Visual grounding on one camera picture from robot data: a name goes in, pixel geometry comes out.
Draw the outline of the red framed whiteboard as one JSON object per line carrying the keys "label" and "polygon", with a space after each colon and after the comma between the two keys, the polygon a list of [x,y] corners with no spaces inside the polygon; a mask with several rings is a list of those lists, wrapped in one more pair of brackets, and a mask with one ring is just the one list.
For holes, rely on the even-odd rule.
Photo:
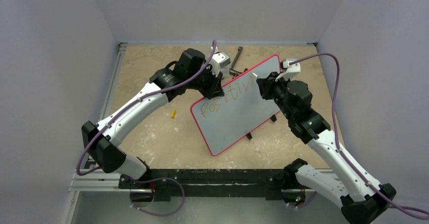
{"label": "red framed whiteboard", "polygon": [[212,156],[246,137],[279,112],[273,101],[262,99],[254,75],[267,77],[280,71],[273,54],[222,86],[224,95],[194,102],[190,112]]}

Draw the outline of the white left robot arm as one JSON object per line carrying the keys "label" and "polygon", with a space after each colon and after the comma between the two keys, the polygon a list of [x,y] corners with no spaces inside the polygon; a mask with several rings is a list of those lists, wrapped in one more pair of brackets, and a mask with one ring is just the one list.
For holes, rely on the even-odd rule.
{"label": "white left robot arm", "polygon": [[117,111],[97,123],[87,121],[81,127],[84,153],[97,164],[96,170],[119,172],[131,178],[138,188],[150,184],[149,166],[141,159],[126,154],[119,148],[126,136],[145,118],[171,102],[188,89],[212,99],[224,95],[222,72],[216,72],[211,60],[196,50],[186,49],[178,60],[157,70],[144,87]]}

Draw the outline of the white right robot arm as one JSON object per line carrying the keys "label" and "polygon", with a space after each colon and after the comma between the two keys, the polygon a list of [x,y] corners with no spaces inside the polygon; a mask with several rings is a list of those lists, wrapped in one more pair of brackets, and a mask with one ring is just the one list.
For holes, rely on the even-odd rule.
{"label": "white right robot arm", "polygon": [[256,82],[264,100],[273,100],[287,119],[292,133],[315,151],[336,174],[325,176],[306,161],[297,159],[285,167],[284,180],[315,190],[338,206],[349,223],[372,223],[389,207],[396,190],[381,184],[336,142],[336,132],[311,106],[313,95],[299,80],[278,78],[272,72]]}

